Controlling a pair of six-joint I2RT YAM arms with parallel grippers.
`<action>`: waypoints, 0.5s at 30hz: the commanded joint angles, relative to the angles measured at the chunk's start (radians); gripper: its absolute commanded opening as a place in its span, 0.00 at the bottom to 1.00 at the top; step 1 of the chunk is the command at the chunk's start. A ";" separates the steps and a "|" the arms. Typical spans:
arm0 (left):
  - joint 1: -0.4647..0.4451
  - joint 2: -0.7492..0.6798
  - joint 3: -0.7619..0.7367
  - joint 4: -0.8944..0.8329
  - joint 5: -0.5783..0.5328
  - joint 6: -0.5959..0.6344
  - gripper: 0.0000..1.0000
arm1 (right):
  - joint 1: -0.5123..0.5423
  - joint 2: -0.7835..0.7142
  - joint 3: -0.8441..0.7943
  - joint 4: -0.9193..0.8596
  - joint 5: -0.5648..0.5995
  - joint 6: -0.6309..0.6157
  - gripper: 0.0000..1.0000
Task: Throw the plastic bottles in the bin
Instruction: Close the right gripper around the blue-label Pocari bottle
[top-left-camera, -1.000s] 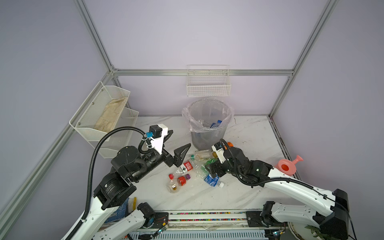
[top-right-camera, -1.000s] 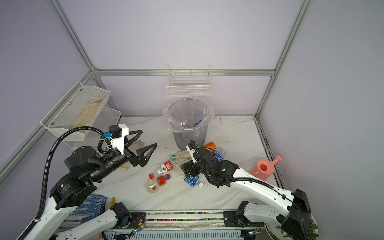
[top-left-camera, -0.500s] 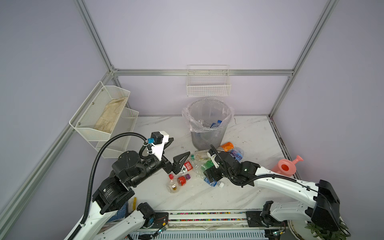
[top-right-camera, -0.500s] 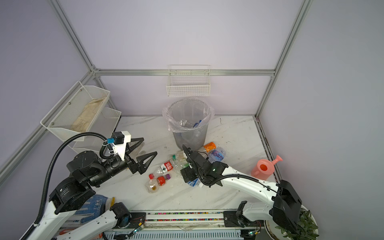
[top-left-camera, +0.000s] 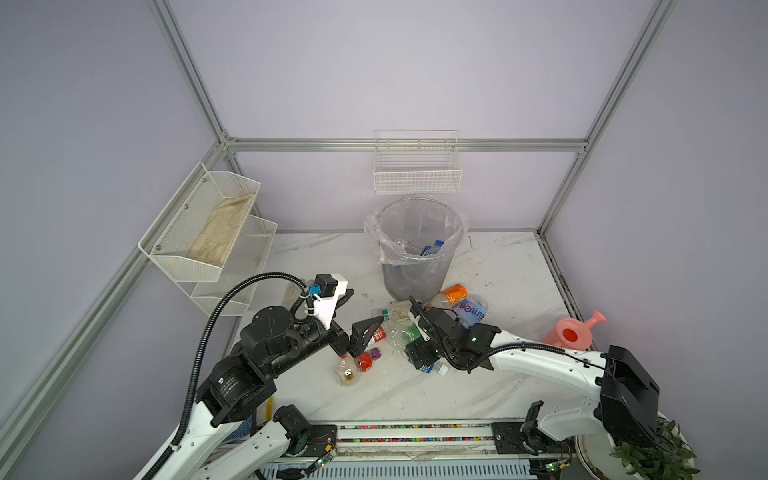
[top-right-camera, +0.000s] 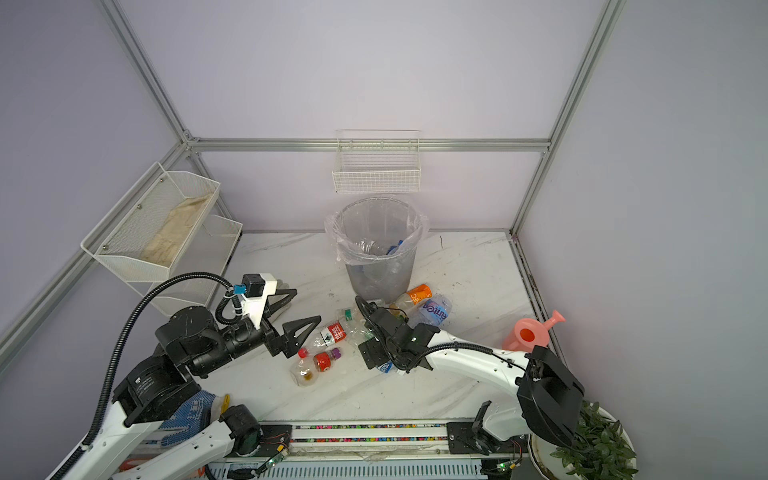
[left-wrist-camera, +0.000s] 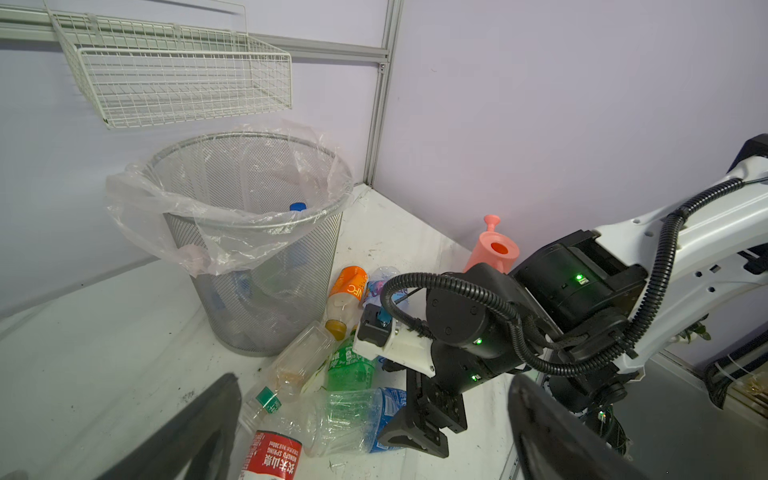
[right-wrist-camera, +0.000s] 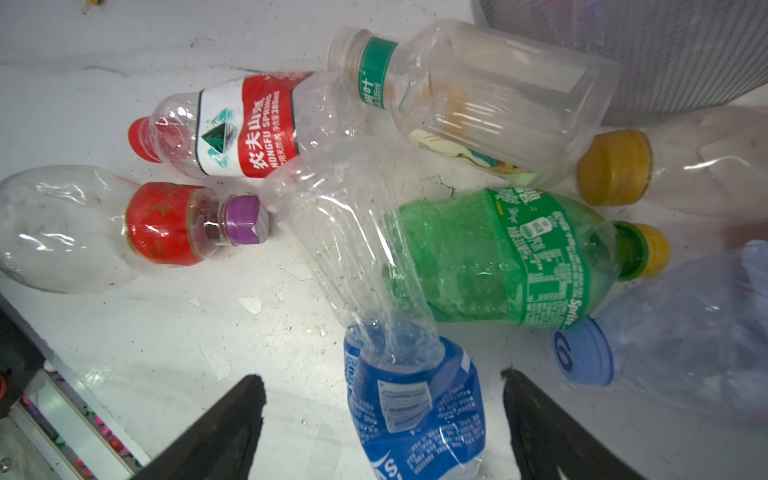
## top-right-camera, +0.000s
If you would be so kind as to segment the red label clear bottle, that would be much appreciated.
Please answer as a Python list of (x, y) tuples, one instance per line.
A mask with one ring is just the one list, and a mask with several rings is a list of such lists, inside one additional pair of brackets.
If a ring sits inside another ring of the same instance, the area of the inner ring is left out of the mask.
[(339, 342), (346, 338), (347, 331), (339, 322), (319, 326), (318, 329), (313, 331), (304, 341), (302, 347), (298, 351), (298, 357), (300, 359), (305, 359), (321, 352), (325, 352), (328, 349), (335, 347)]

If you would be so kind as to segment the round red cap bottle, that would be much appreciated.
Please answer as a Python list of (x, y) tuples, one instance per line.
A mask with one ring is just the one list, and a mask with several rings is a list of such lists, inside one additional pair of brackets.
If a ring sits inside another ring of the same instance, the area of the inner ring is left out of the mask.
[(334, 360), (335, 356), (331, 351), (310, 354), (302, 348), (298, 352), (298, 361), (291, 369), (291, 375), (298, 386), (310, 386), (319, 374), (331, 368)]

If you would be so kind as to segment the large crushed blue label bottle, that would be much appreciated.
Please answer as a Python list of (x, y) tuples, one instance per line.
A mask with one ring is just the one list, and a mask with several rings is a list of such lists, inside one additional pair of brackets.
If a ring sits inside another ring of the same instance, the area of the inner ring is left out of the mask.
[(436, 295), (415, 307), (413, 313), (409, 315), (408, 325), (412, 328), (417, 324), (439, 327), (449, 317), (451, 311), (451, 301), (443, 295)]

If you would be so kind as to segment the blue cap water bottle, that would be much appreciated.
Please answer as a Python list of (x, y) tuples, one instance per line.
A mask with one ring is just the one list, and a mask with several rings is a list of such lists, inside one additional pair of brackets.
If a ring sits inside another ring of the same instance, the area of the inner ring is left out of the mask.
[(390, 248), (387, 250), (387, 253), (386, 253), (386, 255), (387, 255), (387, 256), (389, 256), (389, 255), (393, 255), (393, 254), (395, 254), (395, 253), (398, 251), (399, 247), (402, 245), (402, 243), (403, 243), (403, 241), (402, 241), (402, 240), (400, 240), (400, 241), (399, 241), (397, 244), (395, 244), (395, 245), (392, 245), (392, 246), (391, 246), (391, 247), (390, 247)]

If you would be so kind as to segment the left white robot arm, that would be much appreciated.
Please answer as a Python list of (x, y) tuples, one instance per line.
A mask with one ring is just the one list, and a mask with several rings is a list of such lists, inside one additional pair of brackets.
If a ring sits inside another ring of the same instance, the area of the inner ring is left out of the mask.
[[(170, 287), (191, 280), (210, 280), (224, 287), (216, 309), (192, 306), (177, 311), (156, 330), (153, 354), (117, 382), (125, 345), (142, 312)], [(296, 295), (296, 289), (280, 288), (268, 274), (246, 274), (234, 285), (219, 274), (190, 272), (151, 289), (121, 330), (87, 433), (51, 478), (110, 478), (136, 445), (200, 392), (199, 380), (260, 347), (271, 356), (297, 355), (322, 318), (296, 319), (276, 329), (272, 317), (289, 307)]]

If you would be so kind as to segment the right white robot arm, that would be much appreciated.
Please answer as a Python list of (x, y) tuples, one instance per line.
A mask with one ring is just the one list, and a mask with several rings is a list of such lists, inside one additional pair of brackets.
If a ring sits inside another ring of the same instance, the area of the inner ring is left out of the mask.
[(559, 447), (573, 445), (584, 387), (549, 348), (509, 351), (471, 343), (437, 326), (413, 327), (394, 310), (355, 297), (364, 325), (373, 337), (358, 346), (369, 369), (390, 362), (408, 374), (422, 368), (452, 372), (496, 387), (516, 402), (491, 409), (486, 401), (472, 424), (475, 448), (489, 454), (498, 445), (529, 431)]

